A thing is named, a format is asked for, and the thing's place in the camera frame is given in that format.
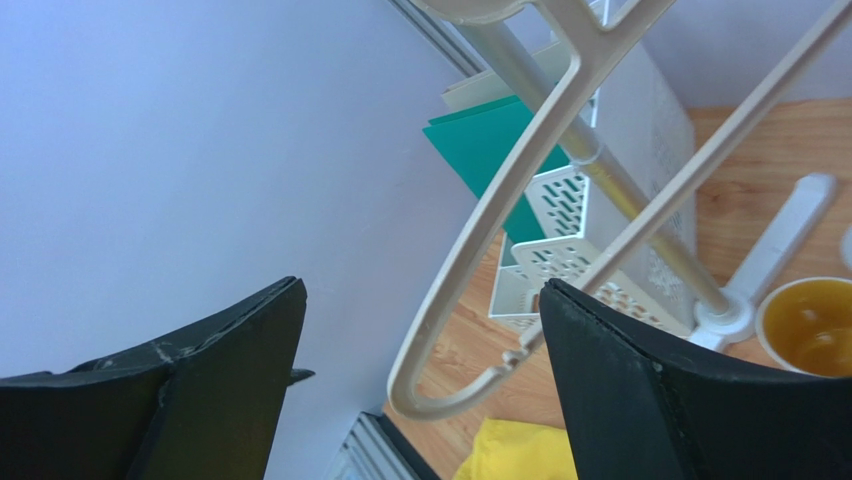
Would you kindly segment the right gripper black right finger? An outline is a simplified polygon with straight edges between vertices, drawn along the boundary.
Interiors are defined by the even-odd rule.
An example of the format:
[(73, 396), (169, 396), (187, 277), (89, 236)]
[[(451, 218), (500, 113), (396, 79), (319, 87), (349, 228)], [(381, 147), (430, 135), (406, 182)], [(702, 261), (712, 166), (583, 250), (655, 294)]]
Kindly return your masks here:
[(568, 283), (540, 316), (582, 479), (847, 479), (851, 382), (736, 359)]

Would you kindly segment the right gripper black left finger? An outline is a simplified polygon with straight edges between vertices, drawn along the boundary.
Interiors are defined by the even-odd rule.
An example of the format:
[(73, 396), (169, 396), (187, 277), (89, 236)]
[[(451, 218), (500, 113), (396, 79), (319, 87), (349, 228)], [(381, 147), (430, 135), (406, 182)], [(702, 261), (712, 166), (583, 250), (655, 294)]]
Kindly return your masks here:
[(63, 372), (1, 382), (5, 479), (260, 479), (307, 290), (283, 278), (206, 318)]

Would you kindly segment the yellow shorts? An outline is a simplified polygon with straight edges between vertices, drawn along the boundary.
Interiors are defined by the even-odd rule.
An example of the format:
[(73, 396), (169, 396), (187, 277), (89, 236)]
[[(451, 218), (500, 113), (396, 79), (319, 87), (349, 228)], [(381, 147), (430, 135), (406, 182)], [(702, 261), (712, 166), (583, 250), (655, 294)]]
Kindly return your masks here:
[(487, 418), (454, 480), (572, 479), (578, 474), (563, 429)]

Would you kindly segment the beige clothes hanger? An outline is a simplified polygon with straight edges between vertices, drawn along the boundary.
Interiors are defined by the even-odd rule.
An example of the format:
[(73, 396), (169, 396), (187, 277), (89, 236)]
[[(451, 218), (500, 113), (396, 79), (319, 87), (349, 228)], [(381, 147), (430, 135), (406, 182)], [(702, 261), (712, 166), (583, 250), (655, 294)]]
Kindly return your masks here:
[(686, 165), (652, 199), (632, 201), (629, 179), (619, 173), (604, 145), (581, 134), (575, 119), (593, 92), (668, 10), (666, 1), (633, 1), (610, 24), (601, 23), (583, 1), (540, 1), (537, 9), (567, 45), (570, 61), (556, 84), (538, 80), (532, 62), (503, 29), (521, 9), (518, 1), (424, 1), (421, 8), (455, 23), (477, 50), (521, 96), (532, 96), (535, 115), (486, 189), (434, 279), (391, 370), (387, 395), (399, 414), (417, 421), (455, 416), (496, 391), (544, 342), (533, 326), (499, 365), (486, 369), (458, 392), (429, 398), (417, 385), (433, 346), (473, 272), (524, 188), (556, 146), (580, 145), (573, 159), (592, 170), (604, 192), (627, 208), (628, 226), (579, 278), (594, 292), (641, 245), (650, 243), (701, 299), (693, 343), (721, 350), (749, 338), (755, 330), (756, 299), (769, 286), (793, 250), (828, 205), (826, 196), (796, 192), (770, 223), (726, 287), (719, 287), (703, 265), (664, 236), (663, 224), (693, 194), (777, 104), (786, 90), (847, 26), (851, 5), (837, 1), (816, 21), (755, 89), (732, 112)]

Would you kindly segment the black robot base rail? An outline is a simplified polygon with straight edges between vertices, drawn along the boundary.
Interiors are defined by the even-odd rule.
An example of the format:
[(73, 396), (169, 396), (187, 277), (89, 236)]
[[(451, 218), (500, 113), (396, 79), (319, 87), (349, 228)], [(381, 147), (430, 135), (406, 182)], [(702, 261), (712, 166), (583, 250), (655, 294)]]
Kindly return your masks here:
[(384, 414), (361, 412), (323, 479), (439, 479)]

